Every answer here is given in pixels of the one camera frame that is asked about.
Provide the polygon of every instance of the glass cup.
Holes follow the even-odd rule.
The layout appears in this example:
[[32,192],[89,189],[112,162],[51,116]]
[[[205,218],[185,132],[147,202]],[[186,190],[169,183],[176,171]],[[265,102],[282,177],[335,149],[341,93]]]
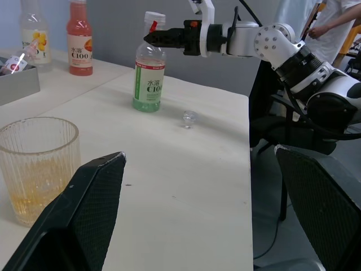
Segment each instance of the glass cup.
[[79,168],[79,130],[54,117],[20,120],[0,129],[0,168],[16,218],[32,226]]

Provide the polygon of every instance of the gray box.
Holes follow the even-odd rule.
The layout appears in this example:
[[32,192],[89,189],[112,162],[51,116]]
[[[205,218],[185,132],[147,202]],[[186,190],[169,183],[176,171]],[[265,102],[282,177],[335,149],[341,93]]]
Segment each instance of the gray box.
[[[5,63],[6,60],[6,58],[0,57],[0,62]],[[13,75],[0,76],[0,106],[39,91],[38,70],[34,66]]]

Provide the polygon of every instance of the orange liquid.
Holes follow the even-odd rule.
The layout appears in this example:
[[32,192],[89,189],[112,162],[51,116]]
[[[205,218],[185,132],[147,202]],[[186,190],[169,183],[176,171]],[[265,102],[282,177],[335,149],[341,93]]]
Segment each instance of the orange liquid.
[[[86,4],[85,3],[70,3],[70,21],[67,25],[69,35],[91,37],[92,28],[86,18]],[[69,66],[69,72],[72,75],[88,76],[93,74],[93,67],[78,68]]]

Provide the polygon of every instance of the black cable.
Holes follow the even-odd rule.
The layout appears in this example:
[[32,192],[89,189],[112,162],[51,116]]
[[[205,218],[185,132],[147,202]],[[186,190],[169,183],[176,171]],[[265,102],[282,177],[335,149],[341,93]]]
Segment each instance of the black cable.
[[239,0],[239,2],[241,2],[241,4],[245,7],[245,9],[251,14],[251,16],[256,21],[256,23],[259,25],[259,27],[262,27],[263,24],[261,23],[259,18],[255,15],[253,10],[248,6],[248,4],[244,0]]
[[280,225],[280,222],[281,222],[281,219],[278,218],[277,220],[277,225],[276,225],[276,232],[275,232],[275,237],[273,238],[273,241],[272,241],[272,244],[271,246],[268,248],[268,250],[266,250],[264,253],[260,254],[259,256],[257,257],[254,257],[253,260],[257,260],[259,258],[262,258],[265,254],[269,253],[270,250],[273,248],[273,246],[275,245],[276,243],[276,239],[277,239],[277,235],[278,235],[278,227]]
[[291,90],[289,89],[289,87],[284,84],[284,87],[286,89],[286,92],[288,94],[289,100],[291,101],[291,104],[293,105],[294,109],[296,110],[296,113],[298,113],[299,115],[301,115],[301,117],[303,118],[303,120],[312,128],[314,129],[316,132],[320,133],[321,135],[323,135],[324,137],[328,137],[330,139],[336,139],[336,140],[342,140],[342,141],[347,141],[347,140],[355,140],[355,139],[360,139],[361,138],[361,133],[358,134],[336,134],[332,131],[329,131],[327,129],[322,128],[321,126],[318,126],[317,124],[315,124],[312,120],[310,120],[300,109],[300,106],[298,105],[296,99],[293,97]]

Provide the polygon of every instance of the gray wall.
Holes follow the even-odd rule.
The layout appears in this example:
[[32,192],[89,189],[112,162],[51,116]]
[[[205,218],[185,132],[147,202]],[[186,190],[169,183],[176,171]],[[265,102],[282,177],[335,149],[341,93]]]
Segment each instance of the gray wall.
[[[248,0],[263,24],[272,23],[280,0]],[[237,0],[214,0],[216,23],[231,21]],[[201,19],[193,14],[187,0],[88,0],[94,29],[94,58],[133,67],[135,51],[142,42],[144,13],[167,15],[167,28],[182,27],[184,20]],[[251,17],[240,6],[243,20]],[[184,56],[181,50],[167,49],[166,75],[189,82],[249,95],[259,60]]]

